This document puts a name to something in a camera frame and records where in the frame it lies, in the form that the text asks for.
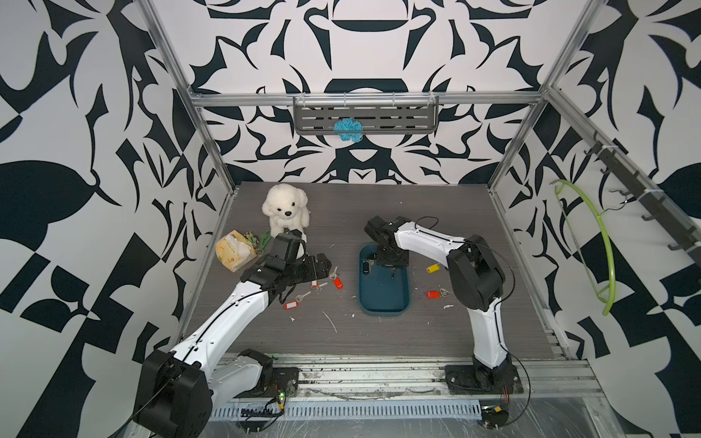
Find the teal plastic storage box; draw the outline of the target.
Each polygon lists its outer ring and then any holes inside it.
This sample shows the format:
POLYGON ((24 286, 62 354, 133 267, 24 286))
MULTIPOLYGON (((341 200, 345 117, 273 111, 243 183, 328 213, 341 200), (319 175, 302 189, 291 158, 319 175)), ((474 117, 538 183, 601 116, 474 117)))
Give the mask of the teal plastic storage box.
POLYGON ((360 252, 357 299, 361 309, 370 316, 397 317, 411 304, 407 268, 383 268, 377 265, 376 250, 376 245, 368 245, 360 252), (370 265, 368 275, 363 275, 363 262, 370 265))

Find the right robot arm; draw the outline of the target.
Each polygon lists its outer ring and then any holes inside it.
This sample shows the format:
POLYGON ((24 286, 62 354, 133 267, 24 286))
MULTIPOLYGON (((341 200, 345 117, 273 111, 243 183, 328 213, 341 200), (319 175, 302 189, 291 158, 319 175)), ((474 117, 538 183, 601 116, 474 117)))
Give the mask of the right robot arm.
POLYGON ((453 294, 468 309, 476 364, 492 372, 511 362, 501 320, 506 275, 501 255, 483 237, 453 237, 402 216, 392 221, 376 216, 364 231, 378 245, 380 266, 401 268, 416 253, 447 268, 453 294))

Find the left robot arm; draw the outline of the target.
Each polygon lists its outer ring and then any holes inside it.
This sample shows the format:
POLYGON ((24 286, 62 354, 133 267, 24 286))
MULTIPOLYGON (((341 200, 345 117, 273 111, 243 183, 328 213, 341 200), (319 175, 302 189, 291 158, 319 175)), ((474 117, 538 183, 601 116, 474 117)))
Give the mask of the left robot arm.
POLYGON ((268 355, 244 350, 226 367, 217 365, 270 304, 331 271, 326 255, 307 253, 303 233, 275 237, 205 323, 168 352, 156 350, 145 359, 131 419, 157 436, 197 437, 213 410, 237 396, 270 396, 283 403, 268 355))

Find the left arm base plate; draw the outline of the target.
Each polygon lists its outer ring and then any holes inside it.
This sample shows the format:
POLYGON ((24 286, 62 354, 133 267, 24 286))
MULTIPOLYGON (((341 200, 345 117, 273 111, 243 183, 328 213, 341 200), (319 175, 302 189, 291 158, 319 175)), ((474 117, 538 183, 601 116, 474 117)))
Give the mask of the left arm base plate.
POLYGON ((265 370, 257 386, 242 392, 237 398, 270 399, 279 392, 284 392, 287 397, 295 396, 299 387, 299 372, 297 367, 273 367, 265 370))

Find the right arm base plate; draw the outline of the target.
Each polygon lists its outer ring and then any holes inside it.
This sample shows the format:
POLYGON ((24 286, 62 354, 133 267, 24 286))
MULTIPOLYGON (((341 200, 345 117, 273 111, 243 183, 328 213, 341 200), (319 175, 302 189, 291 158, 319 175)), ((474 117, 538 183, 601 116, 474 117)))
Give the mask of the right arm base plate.
POLYGON ((517 368, 509 361, 491 369, 481 362, 473 365, 447 365, 445 383, 451 394, 522 394, 517 368))

